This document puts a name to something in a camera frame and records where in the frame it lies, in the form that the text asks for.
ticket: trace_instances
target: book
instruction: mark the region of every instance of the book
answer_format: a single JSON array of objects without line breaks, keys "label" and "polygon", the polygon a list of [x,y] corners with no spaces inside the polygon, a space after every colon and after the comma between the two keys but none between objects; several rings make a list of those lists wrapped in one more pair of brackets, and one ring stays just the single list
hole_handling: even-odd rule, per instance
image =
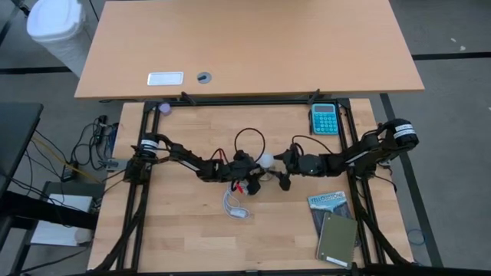
[{"label": "book", "polygon": [[325,212],[317,247],[317,259],[350,269],[357,226],[357,222],[353,219]]},{"label": "book", "polygon": [[[321,235],[324,214],[326,212],[333,213],[347,219],[353,219],[346,195],[343,191],[309,196],[308,204],[310,205],[312,218],[314,219],[317,236]],[[355,246],[359,246],[359,244],[360,241],[357,239]]]}]

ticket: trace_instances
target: yellow cable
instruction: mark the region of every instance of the yellow cable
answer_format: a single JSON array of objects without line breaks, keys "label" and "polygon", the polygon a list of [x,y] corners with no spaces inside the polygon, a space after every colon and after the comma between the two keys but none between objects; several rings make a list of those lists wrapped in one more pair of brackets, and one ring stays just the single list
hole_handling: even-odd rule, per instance
[{"label": "yellow cable", "polygon": [[70,169],[73,169],[75,172],[78,172],[80,173],[82,176],[85,176],[87,177],[88,179],[90,180],[93,180],[97,183],[101,183],[100,180],[98,180],[97,178],[93,177],[90,173],[88,172],[84,172],[82,170],[79,170],[75,167],[73,167],[72,165],[66,163],[62,158],[60,158],[60,156],[56,155],[56,153],[48,146],[46,145],[43,141],[39,140],[38,138],[36,137],[32,137],[32,139],[36,142],[36,143],[40,143],[41,146],[43,146],[56,160],[58,160],[60,163],[62,163],[63,165],[67,166],[68,168]]}]

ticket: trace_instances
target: calculator keypad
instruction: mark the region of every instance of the calculator keypad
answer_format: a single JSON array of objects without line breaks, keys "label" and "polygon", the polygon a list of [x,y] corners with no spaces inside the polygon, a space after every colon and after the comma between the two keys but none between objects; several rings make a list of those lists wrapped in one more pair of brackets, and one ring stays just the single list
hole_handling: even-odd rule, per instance
[{"label": "calculator keypad", "polygon": [[314,113],[316,134],[338,134],[338,122],[333,113]]}]

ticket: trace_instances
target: wooden table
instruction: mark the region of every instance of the wooden table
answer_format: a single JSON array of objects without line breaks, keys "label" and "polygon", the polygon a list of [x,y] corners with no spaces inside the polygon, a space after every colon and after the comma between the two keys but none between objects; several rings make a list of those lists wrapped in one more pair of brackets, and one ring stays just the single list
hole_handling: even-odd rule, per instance
[{"label": "wooden table", "polygon": [[[152,72],[183,83],[148,86]],[[209,72],[208,84],[197,75]],[[389,1],[106,2],[77,98],[423,91]]]},{"label": "wooden table", "polygon": [[[375,128],[369,100],[354,99],[351,106],[359,135]],[[255,127],[264,133],[266,152],[281,153],[293,135],[308,134],[308,108],[306,105],[175,107],[170,116],[160,119],[159,133],[182,143],[198,156],[208,158],[216,148],[222,147],[232,158],[235,135],[244,127]],[[115,158],[133,155],[130,145],[137,143],[142,109],[142,103],[124,105]],[[334,152],[341,150],[338,136],[316,138]],[[325,152],[310,140],[296,142],[306,153]],[[244,132],[239,138],[238,148],[252,156],[257,156],[261,147],[257,133]],[[390,178],[383,169],[378,169],[377,174]],[[107,186],[119,180],[116,176],[107,181]],[[231,219],[223,212],[222,197],[227,184],[202,182],[194,172],[177,163],[154,166],[139,271],[338,268],[315,259],[318,238],[307,197],[335,191],[349,195],[345,174],[335,178],[293,176],[289,192],[283,192],[277,180],[264,182],[257,195],[239,196],[242,205],[252,213],[246,220]],[[412,259],[392,185],[372,179],[370,187],[381,231],[402,256]],[[122,182],[104,196],[89,268],[104,259],[119,237],[128,189],[129,184]],[[375,258],[371,236],[368,238]],[[131,246],[128,252],[127,266]],[[362,264],[359,248],[355,249],[354,259]]]}]

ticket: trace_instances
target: calculator display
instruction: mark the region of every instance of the calculator display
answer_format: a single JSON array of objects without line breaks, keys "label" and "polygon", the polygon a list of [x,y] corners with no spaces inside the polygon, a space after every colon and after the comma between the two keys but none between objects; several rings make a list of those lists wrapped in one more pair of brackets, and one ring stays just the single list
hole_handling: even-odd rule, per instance
[{"label": "calculator display", "polygon": [[314,111],[315,112],[333,112],[334,107],[333,106],[315,106]]}]

